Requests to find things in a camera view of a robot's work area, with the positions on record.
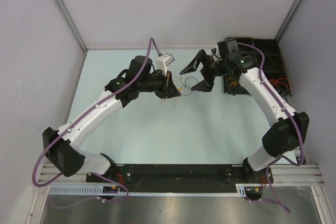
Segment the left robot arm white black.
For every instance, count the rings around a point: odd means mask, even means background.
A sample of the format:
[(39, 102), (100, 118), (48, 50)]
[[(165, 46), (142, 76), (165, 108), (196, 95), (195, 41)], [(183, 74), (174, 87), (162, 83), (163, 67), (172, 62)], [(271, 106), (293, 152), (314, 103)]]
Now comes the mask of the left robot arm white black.
[(150, 58), (133, 58), (129, 67), (112, 79), (95, 102), (73, 121), (57, 130), (50, 127), (44, 130), (46, 158), (65, 177), (77, 172), (94, 172), (103, 181), (112, 181), (116, 175), (114, 161), (103, 153), (81, 152), (81, 145), (104, 120), (125, 108), (142, 92), (154, 93), (160, 99), (179, 97), (181, 93), (173, 83), (172, 73), (167, 69), (173, 61), (171, 54), (161, 55), (153, 68)]

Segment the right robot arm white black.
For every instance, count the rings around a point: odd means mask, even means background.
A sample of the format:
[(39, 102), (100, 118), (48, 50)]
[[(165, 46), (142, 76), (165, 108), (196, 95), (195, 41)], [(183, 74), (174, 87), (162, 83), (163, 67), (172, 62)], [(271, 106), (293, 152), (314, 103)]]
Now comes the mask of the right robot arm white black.
[(291, 107), (270, 84), (263, 72), (264, 63), (265, 54), (259, 48), (229, 38), (219, 42), (211, 55), (200, 50), (180, 71), (183, 75), (203, 66), (200, 70), (203, 80), (191, 88), (200, 92), (210, 92), (216, 77), (235, 77), (264, 113), (270, 128), (262, 137), (261, 147), (243, 161), (242, 176), (249, 183), (261, 177), (261, 170), (286, 159), (287, 152), (300, 149), (299, 161), (290, 161), (295, 166), (301, 166), (305, 158), (303, 145), (309, 117)]

